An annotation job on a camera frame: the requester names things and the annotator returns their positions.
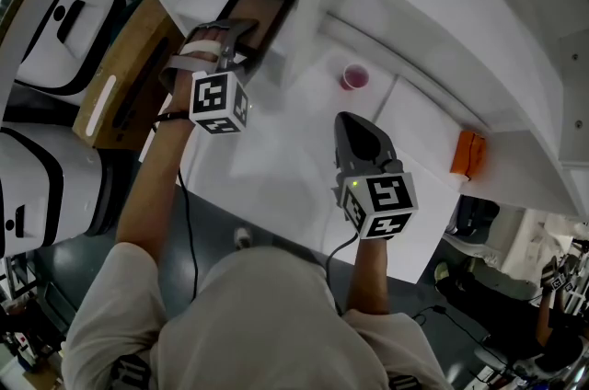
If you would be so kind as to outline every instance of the cable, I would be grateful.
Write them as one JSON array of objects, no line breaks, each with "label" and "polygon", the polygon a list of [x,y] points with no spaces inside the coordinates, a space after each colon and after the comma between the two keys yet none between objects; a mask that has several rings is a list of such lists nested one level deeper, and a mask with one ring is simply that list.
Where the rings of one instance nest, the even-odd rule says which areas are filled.
[{"label": "cable", "polygon": [[354,241],[356,241],[356,238],[358,237],[357,233],[353,234],[353,237],[350,238],[348,241],[346,241],[345,243],[342,243],[341,245],[339,245],[338,247],[336,247],[331,254],[328,256],[328,259],[325,261],[325,272],[326,272],[326,281],[328,283],[328,287],[331,290],[331,279],[330,279],[330,273],[329,273],[329,264],[331,262],[331,260],[333,259],[333,257],[338,253],[338,251],[341,251],[342,249],[344,249],[345,247],[348,247],[349,245],[351,245]]},{"label": "cable", "polygon": [[467,372],[470,373],[474,378],[476,378],[479,382],[485,385],[491,385],[489,382],[485,382],[484,380],[479,379],[479,376],[472,372],[470,369],[467,369]]},{"label": "cable", "polygon": [[[423,321],[421,323],[419,321],[417,321],[418,317],[423,318]],[[415,320],[415,323],[417,323],[420,327],[422,327],[423,325],[425,325],[427,323],[427,316],[426,315],[416,315],[413,317],[413,319]]]},{"label": "cable", "polygon": [[[325,275],[326,275],[325,280],[328,283],[328,287],[329,287],[329,290],[331,291],[331,294],[332,295],[333,295],[333,291],[331,290],[331,274],[330,274],[329,264],[331,263],[331,260],[337,254],[338,251],[341,251],[345,247],[348,247],[349,245],[351,245],[354,241],[356,241],[356,238],[357,237],[358,237],[358,234],[357,233],[354,233],[352,238],[350,238],[345,243],[342,243],[341,245],[339,245],[338,247],[336,247],[331,252],[331,254],[328,256],[327,260],[325,261]],[[340,305],[338,304],[338,301],[335,299],[335,297],[333,297],[333,302],[335,303],[335,308],[336,308],[336,310],[338,312],[338,315],[339,316],[343,315],[343,313],[341,312]]]},{"label": "cable", "polygon": [[480,340],[478,340],[474,336],[472,336],[467,329],[465,329],[464,327],[462,327],[461,325],[459,325],[457,323],[457,321],[445,311],[445,308],[443,306],[441,306],[441,305],[434,305],[434,306],[428,306],[426,308],[423,308],[423,310],[421,310],[420,312],[418,312],[417,315],[415,315],[413,317],[413,319],[415,319],[415,317],[417,317],[417,316],[423,316],[423,317],[425,317],[425,315],[422,315],[422,313],[425,312],[425,311],[427,311],[427,310],[433,310],[438,315],[444,315],[445,317],[447,317],[452,323],[454,323],[454,325],[456,327],[458,327],[463,332],[465,332],[468,335],[469,338],[471,338],[474,342],[476,342],[479,346],[481,346],[484,350],[486,350],[497,361],[499,361],[501,364],[503,364],[505,366],[505,369],[506,370],[513,372],[515,375],[517,375],[521,379],[527,380],[527,376],[520,375],[518,372],[515,371],[515,369],[510,364],[508,364],[507,362],[505,362],[503,359],[500,359],[499,356],[497,356],[497,354],[495,354],[492,350],[490,350],[489,348],[487,348],[487,346],[485,346]]},{"label": "cable", "polygon": [[540,298],[542,295],[544,295],[543,293],[541,293],[539,296],[531,298],[529,300],[526,300],[527,302],[534,302],[535,300],[537,300],[538,298]]},{"label": "cable", "polygon": [[[154,133],[157,133],[157,127],[154,125],[151,126],[151,129]],[[192,298],[191,302],[194,301],[196,298],[196,287],[199,281],[199,265],[196,262],[196,254],[194,253],[194,235],[192,234],[192,223],[191,223],[191,201],[188,195],[188,190],[184,185],[184,179],[182,178],[182,173],[178,170],[178,179],[180,181],[180,187],[182,188],[182,194],[184,194],[184,208],[186,212],[186,225],[188,226],[188,238],[191,245],[191,256],[192,256],[192,264],[194,265],[194,283],[192,284]]]}]

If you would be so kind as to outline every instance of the plastic cup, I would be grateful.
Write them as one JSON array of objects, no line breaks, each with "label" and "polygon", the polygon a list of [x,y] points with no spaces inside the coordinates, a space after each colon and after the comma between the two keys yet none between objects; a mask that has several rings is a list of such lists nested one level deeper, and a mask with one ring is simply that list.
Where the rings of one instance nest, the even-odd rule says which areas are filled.
[{"label": "plastic cup", "polygon": [[368,84],[368,71],[360,64],[348,64],[341,75],[340,86],[346,91],[360,89]]}]

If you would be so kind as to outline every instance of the person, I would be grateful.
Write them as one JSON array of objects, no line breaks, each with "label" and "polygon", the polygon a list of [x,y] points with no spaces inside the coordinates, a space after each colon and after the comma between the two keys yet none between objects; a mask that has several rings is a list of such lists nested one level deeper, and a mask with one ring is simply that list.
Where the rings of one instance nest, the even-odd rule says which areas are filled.
[{"label": "person", "polygon": [[[216,29],[194,36],[224,38]],[[215,60],[210,53],[191,56]],[[190,92],[191,74],[179,72],[167,110],[188,110]],[[420,326],[389,313],[382,239],[360,242],[342,317],[321,267],[281,249],[252,247],[217,263],[188,309],[166,320],[157,264],[193,128],[189,120],[157,128],[116,244],[67,335],[65,387],[452,388]]]},{"label": "person", "polygon": [[468,265],[450,274],[447,264],[438,264],[435,288],[490,333],[487,345],[500,350],[507,363],[534,358],[541,370],[554,373],[580,357],[584,344],[580,336],[589,337],[586,323],[580,316],[564,314],[562,290],[557,293],[556,309],[550,308],[553,290],[549,281],[555,262],[544,269],[539,307],[485,287],[475,280]]}]

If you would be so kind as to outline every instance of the wrist strap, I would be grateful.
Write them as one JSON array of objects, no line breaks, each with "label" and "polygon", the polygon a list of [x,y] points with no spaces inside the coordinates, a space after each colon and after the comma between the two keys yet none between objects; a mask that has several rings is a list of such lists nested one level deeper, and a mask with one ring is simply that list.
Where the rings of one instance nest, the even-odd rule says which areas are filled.
[{"label": "wrist strap", "polygon": [[169,120],[178,120],[178,119],[188,119],[189,113],[187,110],[182,110],[180,112],[166,112],[164,114],[159,114],[156,117],[156,121],[169,121]]}]

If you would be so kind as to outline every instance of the orange sponge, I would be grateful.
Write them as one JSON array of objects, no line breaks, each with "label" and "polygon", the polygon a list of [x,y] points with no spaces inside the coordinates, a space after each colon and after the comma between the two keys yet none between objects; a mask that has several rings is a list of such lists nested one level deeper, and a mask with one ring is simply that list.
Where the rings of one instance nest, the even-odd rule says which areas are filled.
[{"label": "orange sponge", "polygon": [[458,146],[450,172],[462,174],[471,179],[480,171],[485,160],[486,150],[487,143],[482,136],[474,132],[462,131],[458,138]]}]

